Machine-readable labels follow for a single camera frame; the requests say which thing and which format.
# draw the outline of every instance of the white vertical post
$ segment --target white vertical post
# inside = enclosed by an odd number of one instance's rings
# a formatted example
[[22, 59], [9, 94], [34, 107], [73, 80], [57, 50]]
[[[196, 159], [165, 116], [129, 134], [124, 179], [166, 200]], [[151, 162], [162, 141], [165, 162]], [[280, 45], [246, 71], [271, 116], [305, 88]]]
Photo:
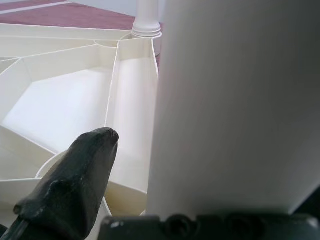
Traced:
[[132, 34], [137, 37], [158, 37], [161, 35], [159, 0], [136, 0], [136, 17]]
[[319, 8], [167, 1], [147, 214], [288, 213], [319, 185]]

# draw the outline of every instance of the white cylindrical column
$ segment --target white cylindrical column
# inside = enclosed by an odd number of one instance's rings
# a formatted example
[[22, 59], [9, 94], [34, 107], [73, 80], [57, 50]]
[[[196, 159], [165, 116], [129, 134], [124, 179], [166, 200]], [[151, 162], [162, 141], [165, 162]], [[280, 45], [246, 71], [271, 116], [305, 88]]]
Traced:
[[319, 185], [319, 8], [167, 1], [147, 214], [288, 213]]
[[161, 35], [159, 0], [136, 0], [136, 17], [132, 34], [137, 37], [158, 37]]

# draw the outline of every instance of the white pole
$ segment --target white pole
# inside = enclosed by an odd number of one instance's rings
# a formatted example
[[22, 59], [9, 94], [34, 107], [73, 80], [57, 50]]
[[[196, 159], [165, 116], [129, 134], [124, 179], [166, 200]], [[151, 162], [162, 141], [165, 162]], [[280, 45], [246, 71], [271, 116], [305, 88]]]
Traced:
[[167, 1], [148, 214], [288, 213], [319, 185], [319, 9]]
[[158, 37], [161, 35], [159, 0], [136, 0], [136, 17], [132, 34], [137, 37]]

